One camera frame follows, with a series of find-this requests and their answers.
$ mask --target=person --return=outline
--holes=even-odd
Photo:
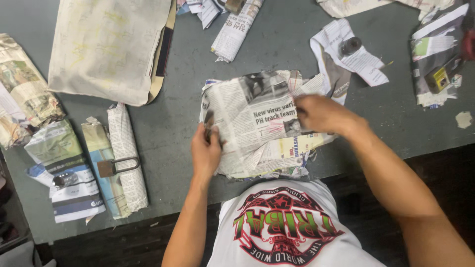
[[[333,100],[295,100],[306,128],[337,133],[351,145],[371,191],[400,225],[413,267],[475,266],[475,256],[425,183],[368,127]],[[163,256],[164,267],[199,266],[205,248],[208,185],[219,164],[219,132],[210,143],[199,124],[191,141],[193,177]],[[338,221],[321,181],[266,181],[222,204],[208,266],[383,266]]]

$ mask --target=black-and-white photo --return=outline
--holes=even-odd
[[[294,137],[302,135],[300,133],[300,122],[298,119],[292,119],[284,122],[285,134],[287,137]]]
[[[242,76],[239,83],[249,105],[279,98],[289,92],[287,82],[272,70]]]

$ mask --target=red object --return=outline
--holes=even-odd
[[[462,40],[462,55],[465,60],[475,60],[475,29],[469,29]]]

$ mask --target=dark floor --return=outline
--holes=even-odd
[[[440,206],[471,249],[475,248],[475,144],[406,162],[433,191]],[[323,179],[338,200],[361,196],[359,215],[339,214],[363,248],[387,266],[408,266],[398,226],[371,194],[363,174]],[[219,204],[208,206],[205,266],[213,248]],[[105,229],[38,246],[42,259],[60,267],[159,266],[178,213]]]

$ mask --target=left hand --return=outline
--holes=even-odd
[[[193,177],[200,181],[210,181],[221,160],[219,145],[219,129],[213,126],[210,142],[205,139],[205,126],[199,123],[198,129],[191,140],[191,156],[193,158]]]

